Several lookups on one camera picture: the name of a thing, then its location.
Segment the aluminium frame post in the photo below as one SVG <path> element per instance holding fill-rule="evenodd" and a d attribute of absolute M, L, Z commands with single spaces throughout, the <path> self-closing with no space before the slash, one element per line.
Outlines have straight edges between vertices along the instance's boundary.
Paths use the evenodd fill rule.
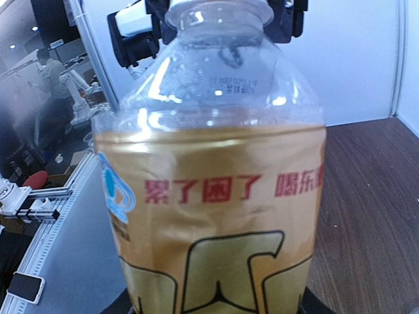
<path fill-rule="evenodd" d="M 395 66 L 393 72 L 392 92 L 389 105 L 389 118 L 397 117 L 403 83 L 405 78 L 405 66 L 407 60 L 407 41 L 409 32 L 409 2 L 407 0 L 396 1 L 396 46 Z"/>
<path fill-rule="evenodd" d="M 111 106 L 111 110 L 115 111 L 118 105 L 115 91 L 111 86 L 111 81 L 107 75 L 105 64 L 100 54 L 97 40 L 94 38 L 94 32 L 88 20 L 88 14 L 82 7 L 82 1 L 69 0 L 74 20 L 79 30 L 83 45 L 88 53 L 90 62 L 101 84 L 103 93 Z"/>

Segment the red round object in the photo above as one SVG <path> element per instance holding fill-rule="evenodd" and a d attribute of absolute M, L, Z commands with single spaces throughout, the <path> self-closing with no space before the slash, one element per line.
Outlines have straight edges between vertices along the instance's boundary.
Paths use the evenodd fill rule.
<path fill-rule="evenodd" d="M 48 173 L 45 170 L 38 171 L 29 176 L 22 186 L 27 186 L 33 190 L 42 189 L 48 182 Z"/>

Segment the right aluminium frame post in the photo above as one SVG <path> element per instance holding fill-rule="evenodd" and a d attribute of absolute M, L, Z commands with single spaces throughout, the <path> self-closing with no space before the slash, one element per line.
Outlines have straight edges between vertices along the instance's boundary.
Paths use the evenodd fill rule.
<path fill-rule="evenodd" d="M 409 2 L 407 0 L 396 1 L 396 46 L 395 66 L 393 72 L 392 92 L 389 105 L 389 118 L 397 117 L 403 83 L 405 78 L 405 66 L 407 60 L 407 41 L 409 32 Z"/>

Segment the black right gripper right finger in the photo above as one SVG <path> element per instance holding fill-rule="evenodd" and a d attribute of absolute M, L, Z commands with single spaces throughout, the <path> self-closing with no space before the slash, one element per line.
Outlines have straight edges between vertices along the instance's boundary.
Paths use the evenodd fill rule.
<path fill-rule="evenodd" d="M 300 310 L 302 313 L 353 313 L 357 294 L 343 287 L 306 287 Z"/>

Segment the large gold label drink bottle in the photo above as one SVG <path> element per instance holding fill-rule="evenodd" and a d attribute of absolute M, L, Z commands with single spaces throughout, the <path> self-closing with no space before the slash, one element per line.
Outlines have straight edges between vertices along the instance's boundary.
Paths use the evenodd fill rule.
<path fill-rule="evenodd" d="M 328 313 L 309 290 L 319 101 L 278 47 L 279 1 L 172 1 L 175 37 L 94 148 L 132 313 Z"/>

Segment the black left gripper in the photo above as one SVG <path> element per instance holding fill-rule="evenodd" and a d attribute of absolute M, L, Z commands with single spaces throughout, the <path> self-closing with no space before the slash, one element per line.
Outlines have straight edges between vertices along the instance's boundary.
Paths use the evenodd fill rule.
<path fill-rule="evenodd" d="M 164 20 L 165 14 L 174 1 L 145 1 L 147 12 L 151 14 L 153 30 L 132 37 L 123 37 L 115 21 L 118 11 L 107 15 L 107 25 L 113 52 L 123 68 L 138 66 L 140 60 L 155 58 L 160 50 L 159 40 L 169 44 L 177 31 Z M 302 35 L 304 13 L 308 10 L 308 1 L 268 1 L 273 10 L 272 21 L 264 27 L 267 37 L 277 44 L 286 44 L 293 37 Z"/>

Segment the person in background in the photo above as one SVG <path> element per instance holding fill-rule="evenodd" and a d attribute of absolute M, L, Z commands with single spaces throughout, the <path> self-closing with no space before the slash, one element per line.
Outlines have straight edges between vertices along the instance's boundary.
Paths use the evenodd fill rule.
<path fill-rule="evenodd" d="M 38 86 L 38 89 L 50 94 L 48 111 L 51 121 L 55 124 L 61 124 L 64 127 L 64 133 L 67 135 L 72 128 L 73 98 L 66 83 L 60 80 L 60 75 L 65 71 L 65 66 L 62 62 L 53 59 L 46 48 L 38 49 L 37 59 L 43 67 L 41 70 L 43 83 Z"/>

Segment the left aluminium frame post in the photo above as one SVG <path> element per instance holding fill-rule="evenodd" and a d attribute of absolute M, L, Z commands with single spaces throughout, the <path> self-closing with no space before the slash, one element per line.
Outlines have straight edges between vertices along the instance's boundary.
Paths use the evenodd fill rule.
<path fill-rule="evenodd" d="M 115 111 L 118 105 L 115 91 L 111 86 L 111 81 L 107 75 L 105 64 L 100 54 L 97 40 L 94 38 L 94 32 L 88 20 L 88 14 L 82 7 L 82 1 L 69 0 L 74 20 L 79 30 L 83 45 L 88 53 L 90 62 L 101 84 L 103 93 L 111 106 L 111 110 Z"/>

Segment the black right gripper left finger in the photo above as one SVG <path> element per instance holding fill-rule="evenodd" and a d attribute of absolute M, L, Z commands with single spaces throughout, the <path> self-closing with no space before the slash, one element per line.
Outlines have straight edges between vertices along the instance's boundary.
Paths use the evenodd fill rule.
<path fill-rule="evenodd" d="M 101 314 L 134 314 L 134 307 L 127 288 L 124 289 L 119 296 L 104 310 Z"/>

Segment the white smartphone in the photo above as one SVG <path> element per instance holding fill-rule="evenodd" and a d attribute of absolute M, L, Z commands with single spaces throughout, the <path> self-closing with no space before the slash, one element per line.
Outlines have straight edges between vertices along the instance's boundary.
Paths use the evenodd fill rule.
<path fill-rule="evenodd" d="M 29 304 L 37 305 L 45 287 L 45 279 L 36 275 L 14 272 L 7 294 Z"/>

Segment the front aluminium frame rail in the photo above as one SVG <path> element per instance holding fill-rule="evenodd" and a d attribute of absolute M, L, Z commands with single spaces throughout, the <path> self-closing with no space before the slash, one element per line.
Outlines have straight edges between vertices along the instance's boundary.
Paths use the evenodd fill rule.
<path fill-rule="evenodd" d="M 53 201 L 60 214 L 36 231 L 19 271 L 45 280 L 36 305 L 8 295 L 2 313 L 97 313 L 92 299 L 95 262 L 100 255 L 103 194 L 97 157 L 87 153 L 65 184 L 67 199 Z"/>

